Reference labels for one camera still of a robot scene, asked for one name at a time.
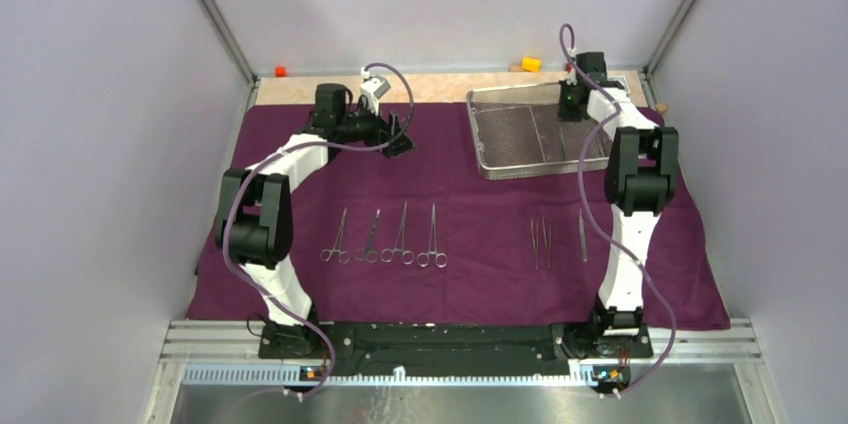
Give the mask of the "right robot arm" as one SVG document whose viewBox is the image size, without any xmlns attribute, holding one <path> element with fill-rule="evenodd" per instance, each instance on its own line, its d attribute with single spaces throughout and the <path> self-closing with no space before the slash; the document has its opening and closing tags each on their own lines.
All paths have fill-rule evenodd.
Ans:
<svg viewBox="0 0 848 424">
<path fill-rule="evenodd" d="M 589 348 L 612 356 L 644 326 L 643 283 L 648 249 L 660 216 L 676 193 L 679 134 L 645 117 L 616 82 L 609 80 L 600 52 L 566 52 L 569 74 L 560 83 L 559 116 L 594 125 L 581 148 L 585 170 L 588 146 L 600 133 L 612 141 L 604 177 L 613 227 L 601 236 L 609 259 L 586 329 Z"/>
</svg>

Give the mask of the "small steel hemostat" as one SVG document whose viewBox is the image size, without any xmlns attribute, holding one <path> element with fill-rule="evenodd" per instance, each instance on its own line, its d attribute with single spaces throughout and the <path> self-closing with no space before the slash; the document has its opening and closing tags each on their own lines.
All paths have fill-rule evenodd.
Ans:
<svg viewBox="0 0 848 424">
<path fill-rule="evenodd" d="M 350 253 L 344 249 L 344 233 L 346 227 L 348 209 L 344 208 L 337 227 L 336 236 L 333 244 L 329 248 L 325 248 L 320 253 L 322 262 L 330 262 L 335 259 L 340 264 L 346 264 L 350 261 Z"/>
</svg>

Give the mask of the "purple cloth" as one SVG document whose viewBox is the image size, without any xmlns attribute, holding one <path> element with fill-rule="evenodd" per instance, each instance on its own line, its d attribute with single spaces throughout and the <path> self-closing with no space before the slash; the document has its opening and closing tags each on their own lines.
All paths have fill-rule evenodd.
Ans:
<svg viewBox="0 0 848 424">
<path fill-rule="evenodd" d="M 415 109 L 410 136 L 416 148 L 388 159 L 343 152 L 293 193 L 292 261 L 302 287 L 324 321 L 424 322 L 481 325 L 549 325 L 585 320 L 594 306 L 609 254 L 594 231 L 609 228 L 604 176 L 555 175 L 492 181 L 477 167 L 470 123 L 460 103 L 426 103 Z M 415 260 L 384 263 L 394 245 L 404 203 L 405 245 L 427 249 L 431 206 L 436 204 L 443 268 Z M 350 261 L 322 262 L 348 209 L 344 249 Z M 375 263 L 357 262 L 381 210 Z M 588 262 L 581 259 L 582 210 Z M 545 267 L 542 218 L 551 221 L 551 268 Z M 539 269 L 534 268 L 530 222 L 539 224 Z"/>
</svg>

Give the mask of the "metal mesh instrument tray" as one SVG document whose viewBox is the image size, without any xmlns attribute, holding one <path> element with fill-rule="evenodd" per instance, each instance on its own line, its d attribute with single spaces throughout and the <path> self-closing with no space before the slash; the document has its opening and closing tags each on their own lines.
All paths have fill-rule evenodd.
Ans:
<svg viewBox="0 0 848 424">
<path fill-rule="evenodd" d="M 476 160 L 489 180 L 573 174 L 596 121 L 558 118 L 556 83 L 478 88 L 466 96 Z"/>
</svg>

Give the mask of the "steel forceps clamp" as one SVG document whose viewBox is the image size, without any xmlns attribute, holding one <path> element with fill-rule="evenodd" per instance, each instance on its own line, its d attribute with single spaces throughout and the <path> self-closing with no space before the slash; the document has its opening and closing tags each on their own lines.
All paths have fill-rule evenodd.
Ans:
<svg viewBox="0 0 848 424">
<path fill-rule="evenodd" d="M 394 245 L 391 248 L 384 248 L 381 252 L 380 259 L 384 263 L 392 262 L 395 258 L 398 258 L 402 264 L 411 265 L 415 260 L 414 253 L 405 245 L 407 213 L 408 203 L 405 202 Z"/>
</svg>

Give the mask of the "steel curved tweezers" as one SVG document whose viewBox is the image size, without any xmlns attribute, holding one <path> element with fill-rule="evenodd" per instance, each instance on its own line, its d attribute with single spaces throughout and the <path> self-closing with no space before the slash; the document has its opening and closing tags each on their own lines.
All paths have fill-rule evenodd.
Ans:
<svg viewBox="0 0 848 424">
<path fill-rule="evenodd" d="M 531 229 L 531 242 L 532 242 L 532 249 L 533 249 L 534 268 L 539 269 L 539 254 L 540 254 L 539 236 L 540 236 L 540 234 L 539 234 L 539 224 L 535 219 L 531 220 L 530 229 Z"/>
</svg>

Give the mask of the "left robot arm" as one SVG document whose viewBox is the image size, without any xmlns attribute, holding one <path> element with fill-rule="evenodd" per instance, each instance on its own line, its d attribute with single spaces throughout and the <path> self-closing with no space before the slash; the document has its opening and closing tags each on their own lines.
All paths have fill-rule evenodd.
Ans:
<svg viewBox="0 0 848 424">
<path fill-rule="evenodd" d="M 383 77 L 366 77 L 360 97 L 342 84 L 320 84 L 306 124 L 259 163 L 228 169 L 221 182 L 216 244 L 228 268 L 253 286 L 268 307 L 265 338 L 297 357 L 319 348 L 313 303 L 291 262 L 292 193 L 342 150 L 381 152 L 392 158 L 413 149 L 396 113 L 382 117 L 380 100 L 390 90 Z"/>
</svg>

